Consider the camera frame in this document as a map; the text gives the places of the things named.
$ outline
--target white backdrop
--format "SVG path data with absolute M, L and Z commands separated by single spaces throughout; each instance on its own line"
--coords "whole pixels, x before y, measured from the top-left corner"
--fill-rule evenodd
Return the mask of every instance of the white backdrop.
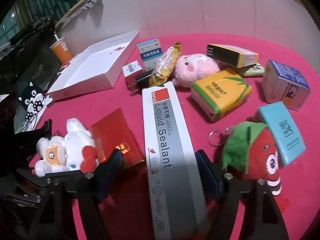
M 140 30 L 140 38 L 186 33 L 234 34 L 277 43 L 301 54 L 320 73 L 320 32 L 293 0 L 102 0 L 59 35 L 72 55 L 89 45 Z

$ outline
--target red envelope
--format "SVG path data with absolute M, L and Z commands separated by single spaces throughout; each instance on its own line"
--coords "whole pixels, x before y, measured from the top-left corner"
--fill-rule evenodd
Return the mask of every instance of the red envelope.
M 129 168 L 144 161 L 121 108 L 92 125 L 92 134 L 99 163 L 105 162 L 115 148 L 123 153 L 123 168 Z

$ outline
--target pink plush toy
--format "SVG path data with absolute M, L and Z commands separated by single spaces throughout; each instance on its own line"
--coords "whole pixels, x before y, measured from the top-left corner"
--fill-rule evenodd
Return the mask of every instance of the pink plush toy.
M 192 82 L 205 78 L 220 71 L 216 61 L 204 54 L 181 56 L 175 66 L 175 78 L 172 80 L 176 87 L 190 88 Z

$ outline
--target pink table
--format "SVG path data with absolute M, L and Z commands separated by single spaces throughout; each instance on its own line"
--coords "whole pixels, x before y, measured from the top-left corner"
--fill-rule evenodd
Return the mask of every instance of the pink table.
M 267 59 L 272 59 L 292 66 L 304 75 L 312 90 L 311 94 L 299 112 L 292 110 L 289 112 L 300 130 L 307 149 L 293 163 L 281 170 L 283 183 L 281 194 L 284 194 L 291 201 L 290 206 L 283 213 L 284 221 L 290 239 L 300 239 L 320 208 L 320 158 L 317 144 L 319 139 L 317 128 L 320 125 L 320 80 L 316 72 L 296 52 L 262 40 L 220 34 L 179 35 L 160 37 L 159 40 L 163 50 L 177 41 L 181 42 L 183 54 L 205 54 L 207 43 L 236 45 L 259 53 L 259 63 L 263 66 L 265 66 Z M 128 62 L 134 60 L 141 63 L 137 49 Z M 266 105 L 260 85 L 261 78 L 247 78 L 246 81 L 252 86 L 252 93 L 248 101 L 214 124 L 207 122 L 205 115 L 190 98 L 190 92 L 178 91 L 179 101 L 195 151 L 203 149 L 213 160 L 221 149 L 212 147 L 208 143 L 208 134 L 212 130 L 223 130 L 230 125 L 246 121 L 247 118 L 255 114 L 259 106 Z M 90 130 L 92 124 L 117 108 L 122 108 L 128 125 L 142 152 L 144 152 L 141 96 L 130 96 L 122 75 L 112 90 L 55 103 L 44 112 L 39 126 L 43 124 L 44 120 L 51 118 L 53 133 L 59 131 L 60 135 L 64 136 L 67 119 L 76 117 Z M 210 213 L 215 213 L 217 208 L 213 202 L 208 202 Z M 110 196 L 100 205 L 100 209 L 113 240 L 154 239 L 146 167 L 140 167 L 133 174 L 118 177 Z M 244 206 L 240 204 L 231 239 L 238 239 L 243 215 Z M 76 202 L 74 218 L 79 240 L 86 239 Z

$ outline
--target paper cup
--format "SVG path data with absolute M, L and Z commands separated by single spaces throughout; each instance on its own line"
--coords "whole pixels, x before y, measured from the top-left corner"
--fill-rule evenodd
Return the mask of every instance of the paper cup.
M 63 38 L 64 37 L 50 46 L 50 49 L 52 49 L 61 64 L 65 64 L 72 59 L 72 55 Z

